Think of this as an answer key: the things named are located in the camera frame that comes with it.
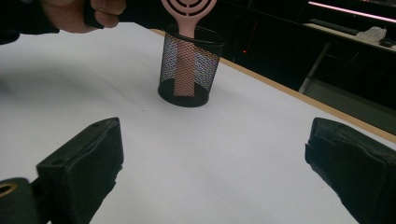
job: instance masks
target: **dark background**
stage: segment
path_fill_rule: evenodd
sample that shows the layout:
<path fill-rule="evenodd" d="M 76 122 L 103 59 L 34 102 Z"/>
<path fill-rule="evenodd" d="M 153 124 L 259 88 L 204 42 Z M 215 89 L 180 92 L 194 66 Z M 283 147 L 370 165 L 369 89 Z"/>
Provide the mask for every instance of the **dark background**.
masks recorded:
<path fill-rule="evenodd" d="M 127 0 L 122 21 L 162 29 L 175 23 L 161 0 Z M 342 7 L 396 17 L 396 7 L 381 7 L 360 0 L 319 0 Z M 309 7 L 307 1 L 219 0 L 200 26 L 226 40 L 222 57 L 262 76 L 299 90 L 326 43 L 328 53 L 316 79 L 396 110 L 396 53 L 303 26 L 309 19 L 331 20 L 365 31 L 372 26 L 388 29 L 396 39 L 394 24 Z"/>

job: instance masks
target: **pink light strip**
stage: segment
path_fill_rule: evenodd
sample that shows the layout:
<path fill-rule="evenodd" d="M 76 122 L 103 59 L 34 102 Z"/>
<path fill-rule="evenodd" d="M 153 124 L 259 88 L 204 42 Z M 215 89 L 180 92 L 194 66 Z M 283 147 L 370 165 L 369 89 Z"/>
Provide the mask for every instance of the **pink light strip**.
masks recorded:
<path fill-rule="evenodd" d="M 394 20 L 394 19 L 390 19 L 390 18 L 386 18 L 386 17 L 380 17 L 380 16 L 376 16 L 376 15 L 372 15 L 372 14 L 368 14 L 368 13 L 364 13 L 364 12 L 349 10 L 349 9 L 345 9 L 345 8 L 341 8 L 341 7 L 332 7 L 332 6 L 328 6 L 328 5 L 324 5 L 324 4 L 316 3 L 316 2 L 311 2 L 311 1 L 308 1 L 308 4 L 309 5 L 314 5 L 314 6 L 317 6 L 317 7 L 326 7 L 326 8 L 329 8 L 329 9 L 334 9 L 334 10 L 337 10 L 337 11 L 351 13 L 351 14 L 355 14 L 355 15 L 359 15 L 359 16 L 363 16 L 363 17 L 376 19 L 376 20 L 390 21 L 390 22 L 396 23 L 396 20 Z"/>

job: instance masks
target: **wooden table edge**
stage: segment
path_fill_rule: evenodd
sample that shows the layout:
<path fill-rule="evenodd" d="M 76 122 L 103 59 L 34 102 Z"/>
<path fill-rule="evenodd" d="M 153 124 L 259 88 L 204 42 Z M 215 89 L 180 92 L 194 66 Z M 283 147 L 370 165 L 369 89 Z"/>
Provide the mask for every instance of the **wooden table edge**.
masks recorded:
<path fill-rule="evenodd" d="M 164 36 L 164 31 L 157 30 L 157 29 L 151 29 L 151 31 L 156 33 L 156 34 L 158 34 L 158 35 Z M 306 95 L 303 95 L 303 94 L 301 94 L 301 93 L 299 93 L 297 91 L 294 91 L 294 90 L 292 90 L 292 89 L 290 89 L 290 88 L 288 88 L 286 86 L 283 86 L 283 85 L 281 85 L 281 84 L 279 84 L 277 82 L 274 82 L 273 80 L 271 80 L 271 79 L 269 79 L 267 77 L 263 77 L 263 76 L 255 73 L 253 71 L 250 71 L 250 70 L 246 69 L 245 67 L 243 67 L 241 65 L 238 65 L 236 63 L 230 62 L 230 61 L 228 61 L 226 59 L 223 59 L 223 58 L 220 59 L 220 62 L 225 64 L 225 65 L 227 65 L 227 66 L 230 66 L 233 69 L 238 70 L 239 72 L 241 72 L 243 74 L 246 74 L 246 75 L 248 75 L 250 77 L 253 77 L 253 78 L 255 78 L 255 79 L 257 79 L 257 80 L 259 80 L 259 81 L 261 81 L 261 82 L 263 82 L 263 83 L 265 83 L 265 84 L 267 84 L 267 85 L 269 85 L 269 86 L 271 86 L 271 87 L 273 87 L 273 88 L 275 88 L 275 89 L 277 89 L 279 91 L 283 91 L 286 94 L 288 94 L 288 95 L 290 95 L 290 96 L 292 96 L 292 97 L 294 97 L 294 98 L 296 98 L 298 100 L 301 100 L 301 101 L 303 101 L 303 102 L 305 102 L 305 103 L 307 103 L 309 105 L 312 105 L 312 106 L 314 106 L 314 107 L 316 107 L 316 108 L 318 108 L 318 109 L 320 109 L 320 110 L 322 110 L 322 111 L 324 111 L 326 113 L 329 113 L 329 114 L 331 114 L 331 115 L 333 115 L 333 116 L 335 116 L 335 117 L 337 117 L 339 119 L 342 119 L 342 120 L 344 120 L 346 122 L 349 122 L 349 123 L 351 123 L 351 124 L 353 124 L 353 125 L 355 125 L 357 127 L 360 127 L 360 128 L 362 128 L 363 130 L 365 130 L 367 132 L 373 133 L 373 134 L 375 134 L 375 135 L 377 135 L 379 137 L 382 137 L 382 138 L 384 138 L 384 139 L 386 139 L 386 140 L 388 140 L 388 141 L 390 141 L 392 143 L 396 143 L 396 135 L 394 135 L 392 133 L 388 133 L 388 132 L 386 132 L 386 131 L 384 131 L 382 129 L 379 129 L 379 128 L 371 125 L 371 124 L 368 124 L 368 123 L 366 123 L 366 122 L 364 122 L 364 121 L 362 121 L 360 119 L 356 119 L 356 118 L 354 118 L 354 117 L 352 117 L 352 116 L 350 116 L 350 115 L 348 115 L 348 114 L 346 114 L 346 113 L 344 113 L 344 112 L 342 112 L 340 110 L 337 110 L 337 109 L 335 109 L 335 108 L 333 108 L 331 106 L 325 105 L 325 104 L 323 104 L 323 103 L 321 103 L 321 102 L 319 102 L 317 100 L 314 100 L 314 99 L 312 99 L 312 98 L 310 98 L 310 97 L 308 97 Z"/>

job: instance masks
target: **mesh cup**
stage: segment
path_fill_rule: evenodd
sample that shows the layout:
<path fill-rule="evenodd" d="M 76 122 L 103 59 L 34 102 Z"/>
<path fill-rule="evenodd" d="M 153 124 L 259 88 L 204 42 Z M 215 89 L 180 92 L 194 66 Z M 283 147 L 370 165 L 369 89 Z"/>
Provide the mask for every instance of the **mesh cup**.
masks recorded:
<path fill-rule="evenodd" d="M 197 26 L 195 38 L 178 34 L 176 24 L 165 29 L 158 93 L 173 105 L 196 107 L 209 100 L 224 40 Z"/>

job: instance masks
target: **human hand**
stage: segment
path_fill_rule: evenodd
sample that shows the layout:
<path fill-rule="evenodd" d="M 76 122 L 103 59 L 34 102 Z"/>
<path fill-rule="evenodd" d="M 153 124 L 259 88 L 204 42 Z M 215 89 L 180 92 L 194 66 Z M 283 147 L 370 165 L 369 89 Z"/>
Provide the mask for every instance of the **human hand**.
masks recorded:
<path fill-rule="evenodd" d="M 41 6 L 54 27 L 70 33 L 88 33 L 94 27 L 84 23 L 86 0 L 40 0 Z M 119 23 L 118 16 L 126 8 L 125 0 L 89 0 L 96 20 L 106 28 Z"/>

